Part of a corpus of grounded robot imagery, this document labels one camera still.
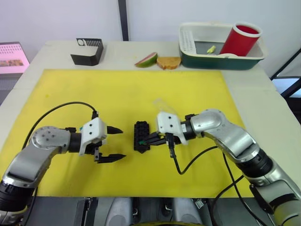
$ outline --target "bread slice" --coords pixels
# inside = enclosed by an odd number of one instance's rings
[[[167,57],[157,58],[157,64],[162,69],[175,69],[180,65],[180,63],[181,63],[180,57],[167,56]]]

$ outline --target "black cable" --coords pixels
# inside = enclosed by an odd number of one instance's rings
[[[231,172],[231,169],[230,169],[230,167],[229,167],[229,165],[228,165],[226,156],[225,156],[224,153],[223,153],[222,155],[223,155],[223,157],[224,157],[224,161],[225,161],[226,167],[227,167],[228,172],[229,172],[229,174],[230,174],[231,180],[232,180],[232,182],[233,182],[233,184],[234,184],[234,188],[235,188],[236,193],[237,193],[237,195],[238,195],[238,197],[239,197],[239,200],[241,201],[241,203],[243,204],[243,206],[246,208],[246,210],[252,215],[253,218],[255,218],[256,220],[258,220],[259,223],[261,223],[263,226],[267,226],[267,224],[265,224],[260,218],[258,218],[258,217],[252,212],[252,210],[247,206],[247,204],[245,203],[245,201],[244,201],[243,198],[241,197],[240,192],[239,192],[239,190],[238,190],[236,184],[234,183],[235,180],[234,180],[233,174],[232,174],[232,172]]]
[[[215,209],[215,205],[216,205],[216,202],[217,200],[226,192],[228,191],[230,188],[232,188],[234,186],[234,184],[237,184],[239,181],[241,181],[241,179],[244,178],[243,175],[241,175],[234,183],[230,184],[229,186],[227,186],[226,188],[224,188],[213,200],[212,202],[212,206],[211,206],[211,209],[210,209],[210,218],[211,218],[211,221],[213,223],[213,226],[218,226],[218,224],[216,223],[215,221],[215,218],[214,218],[214,209]]]
[[[36,126],[39,124],[39,122],[44,119],[48,114],[50,114],[51,112],[55,111],[56,109],[60,108],[60,107],[63,107],[63,106],[66,106],[66,105],[74,105],[74,104],[79,104],[79,105],[85,105],[85,106],[88,106],[90,107],[92,110],[93,110],[93,113],[92,113],[92,119],[97,117],[98,114],[97,114],[97,111],[95,110],[95,108],[93,106],[91,106],[90,104],[87,104],[85,102],[80,102],[80,101],[73,101],[73,102],[67,102],[67,103],[64,103],[64,104],[61,104],[61,105],[58,105],[52,109],[50,109],[49,111],[47,111],[45,114],[43,114],[35,123],[34,125],[32,126],[32,128],[30,129],[29,133],[27,134],[27,137],[24,141],[24,144],[23,144],[23,147],[22,149],[24,149],[29,141],[29,138],[32,134],[32,132],[34,131],[34,129],[36,128]],[[26,218],[26,221],[24,222],[23,226],[26,226],[27,222],[28,222],[28,219],[32,213],[32,209],[33,209],[33,205],[36,201],[36,197],[37,197],[37,193],[38,193],[38,187],[36,187],[35,191],[34,191],[34,195],[33,195],[33,199],[32,199],[32,203],[31,203],[31,206],[30,206],[30,209],[29,209],[29,212],[28,212],[28,215],[27,215],[27,218]]]
[[[198,157],[200,157],[202,154],[205,154],[206,152],[208,152],[208,151],[210,151],[210,150],[212,150],[212,149],[215,149],[215,148],[217,148],[217,146],[212,146],[212,147],[210,147],[210,148],[207,148],[207,149],[203,150],[201,153],[199,153],[196,157],[194,157],[194,158],[188,163],[188,165],[185,167],[185,169],[183,170],[183,172],[181,172],[181,170],[180,170],[180,166],[179,166],[179,163],[178,163],[178,161],[177,161],[177,157],[176,157],[176,155],[175,155],[175,153],[174,153],[174,148],[170,148],[169,150],[170,150],[170,153],[172,154],[172,157],[173,157],[173,159],[174,159],[174,163],[175,163],[175,166],[176,166],[176,168],[177,168],[178,173],[179,173],[180,175],[183,175]]]

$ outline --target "red cup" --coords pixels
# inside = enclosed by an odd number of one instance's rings
[[[245,57],[262,34],[262,30],[249,23],[236,23],[230,31],[220,54],[232,53]]]

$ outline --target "white wall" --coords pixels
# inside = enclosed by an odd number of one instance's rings
[[[32,61],[48,40],[122,40],[117,0],[0,0],[0,42]]]
[[[128,0],[131,40],[178,40],[180,23],[247,21],[263,29],[272,76],[301,45],[300,0]]]

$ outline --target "yellow mat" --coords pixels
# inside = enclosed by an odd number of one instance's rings
[[[144,154],[133,150],[136,121],[147,121],[154,132],[158,109],[153,104],[163,99],[184,119],[186,114],[207,108],[223,111],[233,123],[243,126],[223,77],[218,71],[80,71],[45,70],[23,107],[0,153],[0,174],[20,151],[34,122],[47,110],[69,101],[84,101],[94,106],[101,119],[124,131],[109,135],[101,147],[104,155],[127,155],[115,163],[97,164],[92,155],[56,155],[39,186],[41,196],[149,196],[214,197],[231,183],[222,152],[211,150],[200,157],[184,174],[178,175],[166,145],[152,146]],[[39,125],[77,129],[90,120],[86,106],[69,105],[47,116]],[[175,148],[181,169],[199,152],[213,146],[208,138],[189,141]],[[235,178],[241,171],[230,164]],[[251,196],[248,182],[238,185],[243,196]],[[230,190],[225,197],[236,197]]]

